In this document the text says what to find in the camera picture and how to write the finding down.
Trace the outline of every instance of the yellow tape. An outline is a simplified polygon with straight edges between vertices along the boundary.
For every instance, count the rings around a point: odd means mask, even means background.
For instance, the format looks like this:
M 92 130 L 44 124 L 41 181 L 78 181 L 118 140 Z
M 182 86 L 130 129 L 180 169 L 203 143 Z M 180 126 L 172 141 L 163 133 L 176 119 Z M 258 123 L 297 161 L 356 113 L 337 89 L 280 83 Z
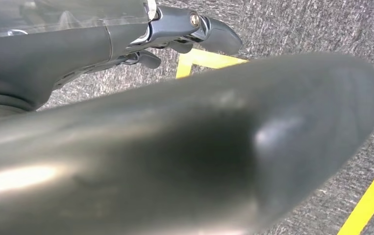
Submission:
M 188 77 L 191 73 L 192 66 L 192 57 L 189 54 L 180 54 L 178 67 L 176 69 L 176 78 L 180 79 L 183 77 Z
M 244 62 L 247 62 L 247 60 L 242 60 L 226 55 L 219 55 L 203 50 L 192 49 L 187 54 L 181 54 L 179 56 L 176 78 L 180 79 L 189 76 L 193 64 L 211 69 L 221 69 Z
M 191 52 L 180 56 L 176 77 L 183 78 L 189 76 L 193 64 L 212 69 L 220 69 L 243 62 L 246 62 L 246 60 L 193 49 Z M 353 212 L 349 215 L 349 218 L 342 226 L 338 235 L 359 235 L 373 215 L 374 180 Z
M 374 180 L 337 235 L 359 235 L 374 215 Z

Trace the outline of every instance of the gray carpet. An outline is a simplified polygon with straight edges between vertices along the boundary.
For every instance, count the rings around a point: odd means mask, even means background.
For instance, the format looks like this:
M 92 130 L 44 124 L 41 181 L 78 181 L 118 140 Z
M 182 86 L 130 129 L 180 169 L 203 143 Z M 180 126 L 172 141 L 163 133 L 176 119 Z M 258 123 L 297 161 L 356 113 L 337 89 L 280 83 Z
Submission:
M 223 20 L 243 38 L 240 58 L 342 51 L 374 64 L 374 0 L 162 0 Z M 121 66 L 83 76 L 54 92 L 46 108 L 173 79 L 178 55 L 158 51 L 162 67 Z M 321 190 L 265 235 L 335 235 L 374 178 L 374 135 Z M 363 231 L 374 235 L 374 217 Z

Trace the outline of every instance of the yellow line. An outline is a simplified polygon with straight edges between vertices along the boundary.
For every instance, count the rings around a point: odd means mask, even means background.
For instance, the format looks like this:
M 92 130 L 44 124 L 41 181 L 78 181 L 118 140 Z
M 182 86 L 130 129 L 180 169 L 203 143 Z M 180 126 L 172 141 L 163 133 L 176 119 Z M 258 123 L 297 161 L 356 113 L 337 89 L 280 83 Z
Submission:
M 247 62 L 247 60 L 197 49 L 192 49 L 188 54 L 186 54 L 186 56 L 193 59 L 193 64 L 211 69 L 221 69 L 227 66 Z
M 374 180 L 337 235 L 359 235 L 374 215 Z
M 193 66 L 193 59 L 188 54 L 180 54 L 178 68 L 176 69 L 176 78 L 188 77 Z

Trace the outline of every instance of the floor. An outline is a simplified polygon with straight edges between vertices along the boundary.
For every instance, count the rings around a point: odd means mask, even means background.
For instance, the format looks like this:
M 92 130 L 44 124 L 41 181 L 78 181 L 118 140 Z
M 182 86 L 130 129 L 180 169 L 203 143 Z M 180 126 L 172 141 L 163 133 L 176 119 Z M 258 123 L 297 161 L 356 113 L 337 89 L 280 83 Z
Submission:
M 374 64 L 374 0 L 159 0 L 220 19 L 242 37 L 242 59 L 341 51 Z M 83 76 L 53 93 L 46 107 L 174 79 L 178 55 L 155 51 L 156 70 L 121 66 Z M 202 72 L 203 68 L 194 68 Z M 335 177 L 263 235 L 336 235 L 374 179 L 374 134 Z M 374 235 L 374 216 L 362 232 Z

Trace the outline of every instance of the bolt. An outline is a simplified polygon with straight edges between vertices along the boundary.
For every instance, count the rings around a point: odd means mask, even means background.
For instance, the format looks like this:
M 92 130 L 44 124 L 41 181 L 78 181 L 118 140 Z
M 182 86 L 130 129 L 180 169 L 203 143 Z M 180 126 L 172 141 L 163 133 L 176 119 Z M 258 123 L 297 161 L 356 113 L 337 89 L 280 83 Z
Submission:
M 199 15 L 196 12 L 191 13 L 190 20 L 191 20 L 192 26 L 199 27 L 201 21 L 200 21 Z

